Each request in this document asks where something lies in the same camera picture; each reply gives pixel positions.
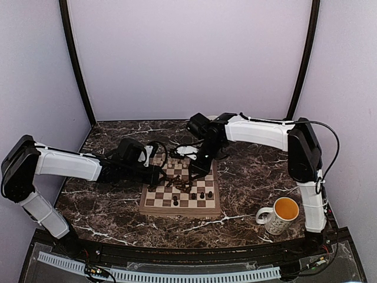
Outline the wooden chess board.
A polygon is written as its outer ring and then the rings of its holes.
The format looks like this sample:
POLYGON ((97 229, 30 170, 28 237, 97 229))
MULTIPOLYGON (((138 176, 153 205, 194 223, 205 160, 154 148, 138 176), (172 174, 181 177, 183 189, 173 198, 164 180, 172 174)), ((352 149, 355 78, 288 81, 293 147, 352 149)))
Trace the wooden chess board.
MULTIPOLYGON (((168 177, 180 175, 182 179, 189 179, 187 169, 164 170, 168 177)), ((193 218, 215 218, 220 215, 220 194, 217 174, 217 163, 212 162, 210 173, 193 181, 190 193, 179 192, 173 189, 172 193, 149 192, 147 185, 143 186, 139 212, 150 216, 183 216, 193 218), (209 191, 213 192, 213 199, 207 199, 209 191), (200 199, 200 193, 205 193, 205 198, 200 199), (191 199, 191 194, 196 193, 196 200, 191 199), (173 196, 178 196, 178 206, 173 205, 173 196)))

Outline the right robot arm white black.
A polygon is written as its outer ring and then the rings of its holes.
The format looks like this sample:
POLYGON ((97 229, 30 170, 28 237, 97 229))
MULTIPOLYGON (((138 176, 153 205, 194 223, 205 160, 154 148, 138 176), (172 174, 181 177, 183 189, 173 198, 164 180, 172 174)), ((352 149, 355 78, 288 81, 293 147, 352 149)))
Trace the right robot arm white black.
POLYGON ((253 119, 244 114, 223 113, 210 120, 201 113, 192 116, 187 130, 202 144, 181 146, 178 154, 191 158, 193 177, 206 176, 218 152, 229 142, 248 142, 274 147, 288 153, 288 173, 297 182, 305 212, 305 228, 311 234, 301 241, 300 250, 314 255, 323 246, 320 234, 325 228, 325 209, 320 192, 322 149, 309 121, 253 119))

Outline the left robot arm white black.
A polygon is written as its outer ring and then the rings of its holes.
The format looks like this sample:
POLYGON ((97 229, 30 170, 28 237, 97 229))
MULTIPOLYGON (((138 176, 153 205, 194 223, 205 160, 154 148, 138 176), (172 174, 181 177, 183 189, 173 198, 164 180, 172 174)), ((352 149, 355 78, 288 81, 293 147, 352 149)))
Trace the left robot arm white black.
POLYGON ((43 226, 70 257, 83 252, 76 232, 35 185, 39 176, 76 178, 89 182, 116 184, 129 180, 157 186, 163 180, 162 166, 150 159, 158 150, 152 141, 143 145, 134 139, 122 139, 116 149, 106 154, 79 153, 56 149, 22 136, 1 164, 1 194, 19 204, 43 226))

